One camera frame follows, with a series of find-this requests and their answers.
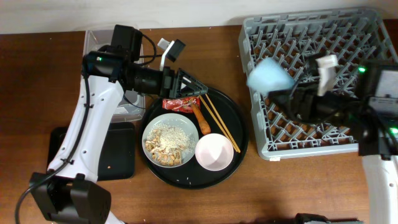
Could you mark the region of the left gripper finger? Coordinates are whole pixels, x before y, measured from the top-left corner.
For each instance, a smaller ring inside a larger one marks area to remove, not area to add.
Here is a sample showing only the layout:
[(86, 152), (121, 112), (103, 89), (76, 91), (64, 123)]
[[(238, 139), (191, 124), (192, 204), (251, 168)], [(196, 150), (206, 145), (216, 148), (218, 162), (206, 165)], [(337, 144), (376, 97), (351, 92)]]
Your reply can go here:
[(180, 91), (181, 92), (207, 92), (208, 87), (190, 74), (188, 74), (185, 70), (179, 68), (178, 72), (178, 80), (180, 81)]
[(192, 89), (192, 88), (186, 86), (185, 88), (182, 88), (179, 91), (177, 96), (179, 98), (186, 98), (186, 97), (191, 97), (191, 96), (204, 95), (206, 93), (208, 93), (208, 88), (207, 87), (199, 88), (199, 89)]

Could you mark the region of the wooden chopstick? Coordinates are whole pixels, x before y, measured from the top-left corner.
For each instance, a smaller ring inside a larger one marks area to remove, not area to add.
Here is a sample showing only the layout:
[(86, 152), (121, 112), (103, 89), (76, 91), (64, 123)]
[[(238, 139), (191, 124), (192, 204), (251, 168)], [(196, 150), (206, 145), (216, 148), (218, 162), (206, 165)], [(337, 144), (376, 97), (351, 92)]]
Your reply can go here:
[(223, 131), (223, 133), (224, 133), (224, 134), (228, 137), (228, 139), (231, 141), (231, 143), (232, 143), (232, 145), (233, 145), (233, 147), (234, 147), (234, 150), (235, 150), (237, 153), (240, 153), (241, 150), (240, 150), (239, 146), (236, 144), (236, 141), (234, 140), (234, 137), (232, 136), (232, 134), (230, 133), (229, 129), (228, 129), (227, 126), (225, 125), (225, 123), (224, 123), (222, 117), (220, 116), (218, 110), (217, 110), (216, 107), (214, 106), (214, 104), (213, 104), (213, 102), (211, 101), (211, 99), (210, 99), (210, 97), (208, 96), (208, 94), (205, 94), (205, 96), (206, 96), (206, 98), (207, 98), (209, 104), (211, 105), (212, 110), (214, 111), (214, 114), (215, 114), (215, 115), (213, 115), (213, 117), (214, 117), (214, 118), (217, 117), (217, 121), (218, 121), (219, 124), (220, 124), (220, 125), (219, 125), (220, 129)]
[(212, 110), (212, 107), (211, 107), (211, 105), (209, 104), (209, 102), (208, 102), (208, 100), (207, 100), (207, 98), (206, 99), (204, 99), (204, 97), (202, 96), (202, 95), (200, 95), (199, 96), (199, 98), (200, 98), (200, 100), (201, 100), (201, 102), (203, 103), (203, 105), (205, 106), (205, 108), (207, 109), (207, 111), (209, 112), (209, 114), (211, 115), (211, 117), (213, 118), (213, 120), (215, 121), (215, 123), (217, 124), (217, 126), (219, 127), (219, 122), (217, 121), (217, 117), (213, 117), (213, 115), (215, 115), (214, 114), (214, 111)]

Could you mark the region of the red snack wrapper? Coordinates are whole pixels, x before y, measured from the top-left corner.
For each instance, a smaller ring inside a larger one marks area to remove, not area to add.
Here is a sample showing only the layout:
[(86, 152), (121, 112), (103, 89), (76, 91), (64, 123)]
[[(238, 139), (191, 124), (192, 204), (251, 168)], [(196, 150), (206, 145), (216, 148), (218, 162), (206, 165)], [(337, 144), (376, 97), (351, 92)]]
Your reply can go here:
[(190, 96), (181, 99), (163, 99), (162, 108), (182, 113), (193, 113), (191, 105), (194, 104), (200, 109), (200, 98), (198, 96)]

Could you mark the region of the blue plastic cup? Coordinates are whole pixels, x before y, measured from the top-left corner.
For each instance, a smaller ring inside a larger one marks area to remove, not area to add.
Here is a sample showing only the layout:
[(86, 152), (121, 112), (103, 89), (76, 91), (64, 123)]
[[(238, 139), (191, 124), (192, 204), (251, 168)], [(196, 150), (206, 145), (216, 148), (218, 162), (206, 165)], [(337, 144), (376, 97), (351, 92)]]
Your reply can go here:
[(288, 90), (294, 79), (272, 58), (259, 62), (250, 72), (247, 86), (267, 96), (272, 91)]

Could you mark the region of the white small bowl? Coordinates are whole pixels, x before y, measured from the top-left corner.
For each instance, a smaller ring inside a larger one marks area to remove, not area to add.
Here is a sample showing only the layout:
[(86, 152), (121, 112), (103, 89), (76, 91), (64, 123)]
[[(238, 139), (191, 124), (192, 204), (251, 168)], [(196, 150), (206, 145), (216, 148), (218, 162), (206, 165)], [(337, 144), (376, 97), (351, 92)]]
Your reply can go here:
[(224, 135), (211, 133), (199, 139), (195, 147), (195, 157), (204, 169), (221, 171), (232, 162), (234, 148)]

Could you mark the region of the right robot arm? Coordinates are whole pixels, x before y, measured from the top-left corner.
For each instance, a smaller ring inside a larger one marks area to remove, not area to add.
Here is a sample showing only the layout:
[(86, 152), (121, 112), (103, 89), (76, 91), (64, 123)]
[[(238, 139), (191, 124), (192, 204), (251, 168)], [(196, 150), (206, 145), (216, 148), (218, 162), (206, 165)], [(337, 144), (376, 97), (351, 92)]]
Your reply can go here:
[(268, 97), (292, 121), (349, 128), (368, 183), (370, 222), (397, 223), (397, 64), (368, 60), (358, 72), (353, 96), (295, 83)]

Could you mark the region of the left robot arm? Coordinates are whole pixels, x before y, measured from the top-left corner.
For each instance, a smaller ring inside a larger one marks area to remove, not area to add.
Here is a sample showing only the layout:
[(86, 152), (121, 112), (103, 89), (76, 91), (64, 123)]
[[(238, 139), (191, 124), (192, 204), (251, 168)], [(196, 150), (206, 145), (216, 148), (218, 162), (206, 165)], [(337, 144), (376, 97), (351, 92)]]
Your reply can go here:
[(66, 136), (47, 171), (33, 173), (26, 194), (55, 223), (117, 223), (111, 194), (97, 184), (98, 166), (113, 114), (126, 91), (179, 99), (207, 93), (184, 70), (140, 63), (144, 34), (116, 25), (111, 43), (87, 53), (78, 103)]

